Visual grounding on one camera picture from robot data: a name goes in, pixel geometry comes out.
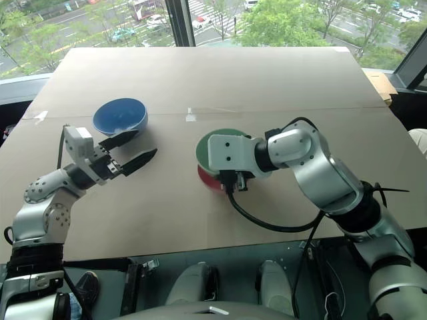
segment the robotic arm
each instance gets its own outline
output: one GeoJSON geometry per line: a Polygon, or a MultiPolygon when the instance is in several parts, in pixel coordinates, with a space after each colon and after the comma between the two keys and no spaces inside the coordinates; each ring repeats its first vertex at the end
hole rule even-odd
{"type": "Polygon", "coordinates": [[[373,271],[372,319],[425,318],[427,273],[413,261],[408,234],[373,198],[372,186],[331,155],[311,121],[297,118],[283,129],[268,131],[266,140],[212,135],[208,151],[209,166],[220,175],[234,173],[242,191],[251,174],[268,177],[272,171],[290,168],[304,195],[337,223],[373,271]]]}
{"type": "Polygon", "coordinates": [[[98,146],[87,129],[65,126],[65,148],[75,163],[38,178],[24,192],[24,205],[13,220],[13,246],[1,293],[0,319],[65,319],[68,296],[56,293],[63,284],[63,244],[72,205],[95,184],[143,167],[157,149],[136,155],[125,165],[109,150],[137,133],[114,135],[98,146]]]}

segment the window frame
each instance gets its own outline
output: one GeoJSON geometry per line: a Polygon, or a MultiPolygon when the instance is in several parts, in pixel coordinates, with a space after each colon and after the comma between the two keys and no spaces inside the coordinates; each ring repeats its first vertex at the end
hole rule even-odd
{"type": "Polygon", "coordinates": [[[415,90],[427,73],[427,29],[418,38],[403,61],[399,64],[390,81],[397,89],[415,90]]]}

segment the crosswalk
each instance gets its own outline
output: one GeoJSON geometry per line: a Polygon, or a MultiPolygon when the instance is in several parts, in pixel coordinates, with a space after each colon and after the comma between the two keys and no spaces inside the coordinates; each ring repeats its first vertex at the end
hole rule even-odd
{"type": "MultiPolygon", "coordinates": [[[[215,13],[214,8],[210,5],[206,5],[200,1],[197,0],[188,0],[188,7],[191,13],[196,15],[197,17],[205,17],[207,19],[212,20],[213,23],[216,24],[216,27],[220,27],[220,22],[217,17],[215,19],[215,13]]],[[[226,33],[234,32],[234,18],[233,17],[226,17],[224,19],[224,26],[226,33]]]]}

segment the green plate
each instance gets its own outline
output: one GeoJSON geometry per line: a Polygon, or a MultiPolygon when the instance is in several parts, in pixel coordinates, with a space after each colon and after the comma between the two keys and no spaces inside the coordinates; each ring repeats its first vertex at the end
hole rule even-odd
{"type": "Polygon", "coordinates": [[[244,132],[236,129],[218,129],[209,132],[203,138],[200,139],[197,147],[195,148],[195,156],[201,168],[206,171],[212,177],[220,174],[218,170],[212,170],[209,168],[209,157],[207,154],[207,140],[211,135],[246,135],[244,132]]]}

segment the car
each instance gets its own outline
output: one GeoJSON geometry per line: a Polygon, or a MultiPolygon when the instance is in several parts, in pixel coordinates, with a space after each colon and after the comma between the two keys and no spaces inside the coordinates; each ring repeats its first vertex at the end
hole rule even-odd
{"type": "Polygon", "coordinates": [[[211,24],[212,20],[207,17],[197,17],[195,20],[191,23],[193,25],[194,29],[201,29],[203,27],[206,27],[207,25],[211,24]]]}
{"type": "Polygon", "coordinates": [[[148,25],[161,25],[166,24],[166,17],[164,15],[152,15],[147,19],[148,25]]]}
{"type": "Polygon", "coordinates": [[[113,41],[114,43],[120,42],[132,37],[135,34],[135,30],[133,30],[132,28],[121,28],[114,31],[113,35],[111,36],[111,41],[113,41]]]}
{"type": "Polygon", "coordinates": [[[403,18],[407,18],[408,20],[411,20],[411,19],[421,20],[421,11],[414,8],[400,9],[398,14],[403,18]]]}
{"type": "Polygon", "coordinates": [[[407,18],[405,18],[405,17],[401,17],[400,19],[399,19],[399,22],[400,23],[406,23],[406,22],[420,22],[421,20],[420,20],[420,18],[419,17],[413,17],[413,18],[411,18],[411,19],[407,19],[407,18]]]}
{"type": "Polygon", "coordinates": [[[377,5],[376,3],[371,3],[370,5],[363,6],[362,10],[364,10],[364,11],[375,11],[379,14],[381,11],[381,6],[377,5]]]}
{"type": "Polygon", "coordinates": [[[393,1],[392,2],[392,9],[393,10],[399,10],[400,9],[400,3],[399,3],[399,1],[393,1]]]}
{"type": "Polygon", "coordinates": [[[260,0],[245,0],[245,10],[250,11],[260,0]]]}

